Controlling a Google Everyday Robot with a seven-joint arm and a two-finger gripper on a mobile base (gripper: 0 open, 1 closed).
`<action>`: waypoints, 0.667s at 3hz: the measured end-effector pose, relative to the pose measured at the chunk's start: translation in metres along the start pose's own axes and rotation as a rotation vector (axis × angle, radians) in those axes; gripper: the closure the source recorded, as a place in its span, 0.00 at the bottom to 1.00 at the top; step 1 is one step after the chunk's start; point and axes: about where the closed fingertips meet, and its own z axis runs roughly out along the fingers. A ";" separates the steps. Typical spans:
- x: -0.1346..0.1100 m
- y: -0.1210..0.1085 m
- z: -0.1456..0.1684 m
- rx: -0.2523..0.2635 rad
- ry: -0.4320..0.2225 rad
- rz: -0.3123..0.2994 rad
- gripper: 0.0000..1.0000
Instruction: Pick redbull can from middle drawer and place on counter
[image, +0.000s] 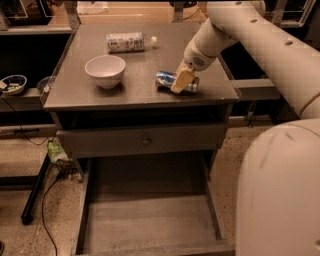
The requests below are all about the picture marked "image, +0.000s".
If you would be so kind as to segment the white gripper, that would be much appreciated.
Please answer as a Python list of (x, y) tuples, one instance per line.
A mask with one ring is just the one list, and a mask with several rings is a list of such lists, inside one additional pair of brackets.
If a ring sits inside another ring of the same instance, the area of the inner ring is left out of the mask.
[(194, 80), (194, 73), (186, 69), (186, 66), (194, 71), (204, 71), (214, 61), (215, 57), (208, 57), (201, 53), (195, 42), (191, 40), (184, 51), (183, 61), (181, 61), (175, 72), (177, 77), (171, 87), (171, 91), (179, 94)]

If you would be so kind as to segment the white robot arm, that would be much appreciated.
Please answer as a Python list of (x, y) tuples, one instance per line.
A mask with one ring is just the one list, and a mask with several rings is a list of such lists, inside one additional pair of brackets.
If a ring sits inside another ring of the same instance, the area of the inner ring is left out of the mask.
[(240, 42), (289, 106), (295, 121), (250, 145), (239, 172), (236, 256), (320, 256), (320, 52), (264, 17), (263, 0), (211, 1), (172, 87)]

